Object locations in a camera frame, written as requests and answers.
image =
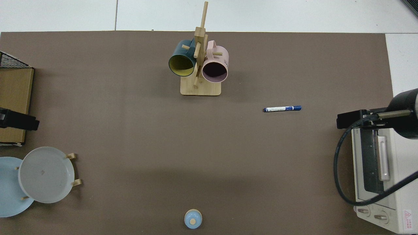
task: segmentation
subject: blue marker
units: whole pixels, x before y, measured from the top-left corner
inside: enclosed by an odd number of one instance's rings
[[[264,112],[277,112],[277,111],[299,111],[302,109],[302,106],[297,105],[297,106],[284,106],[284,107],[270,107],[270,108],[264,108],[263,111]]]

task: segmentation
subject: blue lid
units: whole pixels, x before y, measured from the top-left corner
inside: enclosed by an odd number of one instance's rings
[[[202,224],[202,215],[196,209],[191,209],[184,216],[184,223],[188,228],[195,229]]]

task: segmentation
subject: wire basket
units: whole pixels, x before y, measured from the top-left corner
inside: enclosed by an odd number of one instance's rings
[[[15,57],[0,51],[0,69],[32,68]]]

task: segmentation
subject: pink mug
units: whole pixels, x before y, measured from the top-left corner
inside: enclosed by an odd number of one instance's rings
[[[223,82],[228,77],[228,51],[217,46],[215,41],[208,42],[206,58],[202,66],[202,75],[209,82]]]

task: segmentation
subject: teal mug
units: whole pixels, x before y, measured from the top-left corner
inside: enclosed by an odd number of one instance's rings
[[[196,59],[193,57],[196,45],[193,40],[182,40],[177,44],[168,61],[171,71],[178,76],[186,77],[193,73]]]

